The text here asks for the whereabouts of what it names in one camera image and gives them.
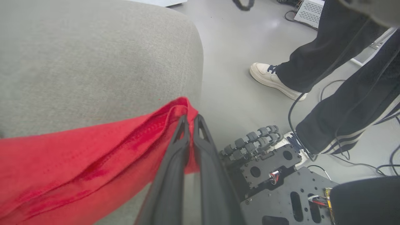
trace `shoe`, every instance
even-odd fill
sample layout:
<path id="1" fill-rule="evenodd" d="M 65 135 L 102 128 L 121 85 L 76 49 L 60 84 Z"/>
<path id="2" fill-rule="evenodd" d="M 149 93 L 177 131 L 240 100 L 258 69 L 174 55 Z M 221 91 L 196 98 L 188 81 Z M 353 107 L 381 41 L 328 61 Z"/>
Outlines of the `shoe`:
<path id="1" fill-rule="evenodd" d="M 278 149 L 282 146 L 291 144 L 294 148 L 294 150 L 299 153 L 299 155 L 301 155 L 301 162 L 296 164 L 296 167 L 298 168 L 299 166 L 301 166 L 303 163 L 305 163 L 309 157 L 307 155 L 307 153 L 304 151 L 304 149 L 301 147 L 299 141 L 297 140 L 296 136 L 293 134 L 292 131 L 287 132 L 285 135 L 283 135 L 283 139 L 278 142 L 274 148 Z"/>
<path id="2" fill-rule="evenodd" d="M 296 100 L 301 95 L 301 92 L 286 87 L 286 85 L 284 85 L 276 75 L 275 68 L 276 66 L 273 65 L 256 62 L 250 66 L 250 74 L 259 83 L 268 87 L 276 88 L 286 94 L 289 98 Z M 304 100 L 306 96 L 307 93 L 304 94 L 299 101 Z"/>

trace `white stripe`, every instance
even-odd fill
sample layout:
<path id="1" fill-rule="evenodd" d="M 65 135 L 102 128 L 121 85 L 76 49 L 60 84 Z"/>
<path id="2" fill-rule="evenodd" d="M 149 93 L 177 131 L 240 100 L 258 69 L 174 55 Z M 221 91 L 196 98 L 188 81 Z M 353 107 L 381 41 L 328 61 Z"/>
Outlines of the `white stripe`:
<path id="1" fill-rule="evenodd" d="M 337 141 L 340 141 L 341 139 L 352 138 L 352 137 L 357 136 L 358 134 L 364 132 L 367 128 L 369 128 L 370 126 L 374 125 L 375 123 L 377 123 L 377 122 L 379 122 L 380 120 L 382 120 L 383 118 L 385 118 L 385 117 L 397 106 L 397 104 L 399 104 L 399 102 L 400 102 L 400 95 L 398 95 L 398 96 L 392 101 L 392 103 L 386 108 L 386 110 L 385 110 L 374 122 L 370 123 L 367 127 L 363 128 L 363 129 L 361 129 L 361 130 L 359 130 L 359 131 L 356 131 L 356 132 L 354 132 L 354 133 L 352 133 L 352 134 L 338 136 L 338 139 L 337 139 L 337 140 L 336 140 L 336 139 L 333 139 L 333 140 L 331 141 L 331 143 L 329 143 L 329 144 L 326 146 L 326 148 L 324 148 L 322 151 L 320 151 L 320 153 L 327 151 L 328 149 L 330 149 L 330 148 L 332 147 L 332 145 L 334 145 Z"/>
<path id="2" fill-rule="evenodd" d="M 353 140 L 350 140 L 350 141 L 340 142 L 340 146 L 343 148 L 343 146 L 345 146 L 345 145 L 353 144 L 353 143 L 357 142 L 357 141 L 360 139 L 360 137 L 361 137 L 362 135 L 363 135 L 363 134 L 360 134 L 360 136 L 358 136 L 356 139 L 353 139 Z M 339 145 L 336 145 L 335 147 L 333 147 L 333 148 L 332 148 L 332 150 L 333 150 L 332 153 L 334 153 L 335 151 L 337 151 L 337 150 L 340 148 L 340 146 L 339 146 Z"/>

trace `shoelace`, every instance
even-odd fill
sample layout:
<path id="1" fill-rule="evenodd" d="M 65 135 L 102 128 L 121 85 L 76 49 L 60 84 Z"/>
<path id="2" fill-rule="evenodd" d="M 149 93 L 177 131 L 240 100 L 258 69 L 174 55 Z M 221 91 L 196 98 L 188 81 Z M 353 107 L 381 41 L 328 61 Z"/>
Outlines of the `shoelace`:
<path id="1" fill-rule="evenodd" d="M 275 73 L 276 66 L 270 65 L 270 67 L 268 67 L 267 72 L 269 72 L 270 70 L 272 71 L 271 73 Z"/>

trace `gray fabric surface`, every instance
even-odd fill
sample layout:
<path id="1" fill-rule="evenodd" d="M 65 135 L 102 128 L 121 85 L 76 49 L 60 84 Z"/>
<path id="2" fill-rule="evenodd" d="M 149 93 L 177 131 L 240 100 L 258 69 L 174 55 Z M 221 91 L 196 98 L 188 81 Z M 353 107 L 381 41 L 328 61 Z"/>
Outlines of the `gray fabric surface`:
<path id="1" fill-rule="evenodd" d="M 195 26 L 122 0 L 0 1 L 0 135 L 38 135 L 200 98 Z"/>

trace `red cloth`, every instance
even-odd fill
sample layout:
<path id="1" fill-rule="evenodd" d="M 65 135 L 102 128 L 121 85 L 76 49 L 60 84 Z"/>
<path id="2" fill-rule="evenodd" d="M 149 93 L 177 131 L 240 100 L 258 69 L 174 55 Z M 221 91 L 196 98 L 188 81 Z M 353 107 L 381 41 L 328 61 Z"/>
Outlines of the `red cloth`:
<path id="1" fill-rule="evenodd" d="M 94 223 L 153 180 L 179 118 L 193 133 L 197 113 L 181 97 L 125 121 L 0 139 L 0 224 Z M 185 172 L 196 170 L 191 138 Z"/>

